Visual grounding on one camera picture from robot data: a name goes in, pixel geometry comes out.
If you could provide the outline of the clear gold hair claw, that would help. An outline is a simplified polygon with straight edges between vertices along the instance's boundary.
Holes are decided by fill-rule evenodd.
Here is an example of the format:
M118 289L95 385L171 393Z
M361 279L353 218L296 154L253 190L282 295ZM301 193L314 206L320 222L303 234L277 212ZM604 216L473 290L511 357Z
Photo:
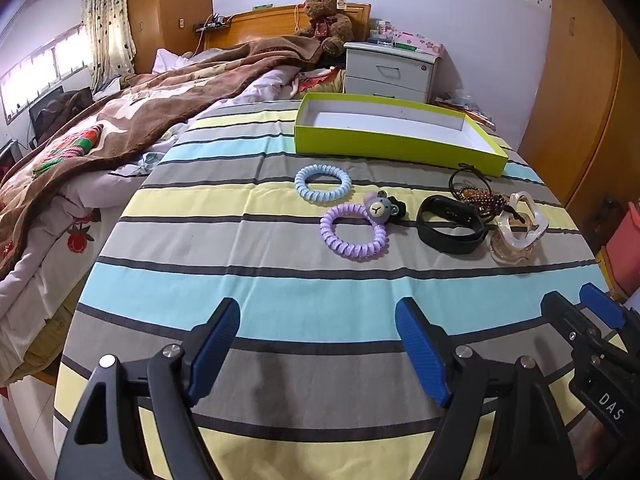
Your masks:
M499 214L497 229L491 234L492 258L504 266L515 266L528 260L548 227L549 219L532 196L524 191L512 193L506 208Z

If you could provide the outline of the black wristband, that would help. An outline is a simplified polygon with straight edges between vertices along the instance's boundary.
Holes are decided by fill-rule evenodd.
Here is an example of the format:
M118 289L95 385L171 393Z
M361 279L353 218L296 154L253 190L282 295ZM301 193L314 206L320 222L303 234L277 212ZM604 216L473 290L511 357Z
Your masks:
M416 229L423 244L454 256L475 252L488 233L484 220L472 206L443 195L428 196L421 203Z

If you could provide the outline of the black hair tie pink charm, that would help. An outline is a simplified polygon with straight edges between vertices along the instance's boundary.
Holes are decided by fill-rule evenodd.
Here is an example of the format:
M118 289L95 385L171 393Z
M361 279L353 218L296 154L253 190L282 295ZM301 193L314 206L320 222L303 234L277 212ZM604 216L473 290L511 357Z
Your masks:
M448 180L449 193L457 200L473 194L492 194L491 182L473 165L460 162Z

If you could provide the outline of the red pink container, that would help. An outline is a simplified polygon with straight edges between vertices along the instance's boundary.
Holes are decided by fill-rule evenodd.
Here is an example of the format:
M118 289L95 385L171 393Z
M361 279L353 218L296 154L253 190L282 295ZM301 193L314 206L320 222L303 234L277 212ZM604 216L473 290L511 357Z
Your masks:
M627 295L639 287L640 217L635 203L628 203L626 214L605 245L613 280Z

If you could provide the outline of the wooden door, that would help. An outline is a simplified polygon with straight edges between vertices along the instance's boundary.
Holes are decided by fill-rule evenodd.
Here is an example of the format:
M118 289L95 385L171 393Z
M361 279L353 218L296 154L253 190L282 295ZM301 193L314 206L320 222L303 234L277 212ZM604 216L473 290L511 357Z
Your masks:
M592 250L639 198L639 58L602 0L552 0L546 62L518 148Z

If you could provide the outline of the white floral duvet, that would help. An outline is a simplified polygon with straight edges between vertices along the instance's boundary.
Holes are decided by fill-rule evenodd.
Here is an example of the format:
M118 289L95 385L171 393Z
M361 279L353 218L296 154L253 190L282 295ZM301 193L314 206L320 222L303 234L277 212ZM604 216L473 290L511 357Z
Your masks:
M62 352L81 286L130 198L183 130L217 107L271 101L301 67L280 65L251 82L238 96L210 104L178 122L150 148L111 170L85 172L70 179L32 222L23 257L1 275L1 383L45 370ZM34 175L65 159L88 154L102 127L94 125L55 144Z

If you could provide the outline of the green tray box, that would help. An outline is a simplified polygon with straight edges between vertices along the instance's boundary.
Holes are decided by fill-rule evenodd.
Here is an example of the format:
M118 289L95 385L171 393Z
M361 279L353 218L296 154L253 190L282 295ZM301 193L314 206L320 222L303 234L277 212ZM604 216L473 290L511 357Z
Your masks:
M308 93L294 122L297 154L472 165L499 177L508 155L472 118L454 110L382 96Z

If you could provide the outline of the brown fleece blanket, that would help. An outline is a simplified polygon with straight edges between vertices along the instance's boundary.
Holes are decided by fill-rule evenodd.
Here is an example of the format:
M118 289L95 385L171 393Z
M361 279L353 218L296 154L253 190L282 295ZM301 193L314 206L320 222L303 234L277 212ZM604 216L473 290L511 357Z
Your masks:
M1 183L1 275L23 257L32 222L62 185L85 172L111 170L150 148L169 127L185 122L210 104L238 96L280 65L311 67L322 47L302 36L277 36L239 44L206 61L159 75L145 74L122 91L93 103L23 157ZM41 176L34 168L55 144L94 125L102 127L88 154L59 162Z

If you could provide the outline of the pink floral box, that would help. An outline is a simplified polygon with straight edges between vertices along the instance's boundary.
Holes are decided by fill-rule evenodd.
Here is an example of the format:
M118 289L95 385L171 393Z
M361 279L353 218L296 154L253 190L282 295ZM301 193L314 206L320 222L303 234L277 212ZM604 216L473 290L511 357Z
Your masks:
M393 31L393 45L399 49L420 52L434 56L434 58L441 58L445 52L443 44L432 41L420 34L404 32L399 29L394 29Z

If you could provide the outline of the grey bedside drawer cabinet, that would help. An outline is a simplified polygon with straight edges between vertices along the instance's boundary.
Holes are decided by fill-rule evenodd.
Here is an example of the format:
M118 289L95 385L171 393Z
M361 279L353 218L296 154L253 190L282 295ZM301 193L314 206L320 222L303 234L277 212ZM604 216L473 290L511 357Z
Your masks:
M429 103L439 58L364 42L345 44L346 93Z

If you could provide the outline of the brown teddy bear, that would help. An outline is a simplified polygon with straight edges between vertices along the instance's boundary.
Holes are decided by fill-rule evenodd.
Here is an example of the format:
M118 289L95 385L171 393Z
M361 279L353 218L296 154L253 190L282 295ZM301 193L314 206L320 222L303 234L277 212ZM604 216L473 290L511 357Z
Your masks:
M325 54L337 58L345 50L346 42L355 39L352 21L343 9L340 0L305 0L303 11L309 25L299 29L297 36L317 39Z

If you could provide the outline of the floral curtain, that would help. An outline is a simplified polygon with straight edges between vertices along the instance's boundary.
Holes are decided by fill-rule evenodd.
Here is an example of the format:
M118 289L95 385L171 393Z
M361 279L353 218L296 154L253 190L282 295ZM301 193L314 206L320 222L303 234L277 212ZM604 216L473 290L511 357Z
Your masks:
M137 53L127 0L82 0L82 27L89 41L91 88L98 91L114 78L134 72Z

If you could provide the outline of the wooden headboard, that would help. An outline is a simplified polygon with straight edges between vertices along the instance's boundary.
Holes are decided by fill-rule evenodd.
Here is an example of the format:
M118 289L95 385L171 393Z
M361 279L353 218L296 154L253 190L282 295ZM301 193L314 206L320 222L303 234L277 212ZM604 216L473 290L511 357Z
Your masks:
M345 12L352 20L356 40L366 40L370 29L370 3L347 3ZM244 12L230 16L221 28L207 29L203 47L205 50L230 49L255 39L293 35L308 25L308 16L295 4Z

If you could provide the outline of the wooden wardrobe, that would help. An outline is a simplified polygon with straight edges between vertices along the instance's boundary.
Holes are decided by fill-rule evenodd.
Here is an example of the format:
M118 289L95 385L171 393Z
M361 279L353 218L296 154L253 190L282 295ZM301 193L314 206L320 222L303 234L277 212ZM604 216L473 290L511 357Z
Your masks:
M138 74L152 70L159 48L177 54L193 52L195 29L213 10L213 0L127 0L127 4Z

